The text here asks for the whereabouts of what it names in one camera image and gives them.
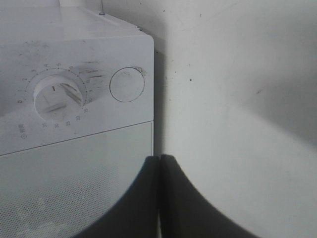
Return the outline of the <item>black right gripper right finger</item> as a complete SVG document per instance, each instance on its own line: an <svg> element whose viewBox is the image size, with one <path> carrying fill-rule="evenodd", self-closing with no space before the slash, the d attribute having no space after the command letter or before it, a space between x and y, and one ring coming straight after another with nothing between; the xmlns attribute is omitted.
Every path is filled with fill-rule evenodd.
<svg viewBox="0 0 317 238"><path fill-rule="evenodd" d="M171 155L160 157L159 216L164 238L255 237L212 206Z"/></svg>

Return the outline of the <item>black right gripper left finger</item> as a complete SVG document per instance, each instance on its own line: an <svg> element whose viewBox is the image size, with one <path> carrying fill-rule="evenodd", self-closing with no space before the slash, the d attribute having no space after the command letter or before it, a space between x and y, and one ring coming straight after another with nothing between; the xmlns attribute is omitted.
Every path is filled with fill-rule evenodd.
<svg viewBox="0 0 317 238"><path fill-rule="evenodd" d="M135 180L99 220L78 238L156 238L160 160L148 156Z"/></svg>

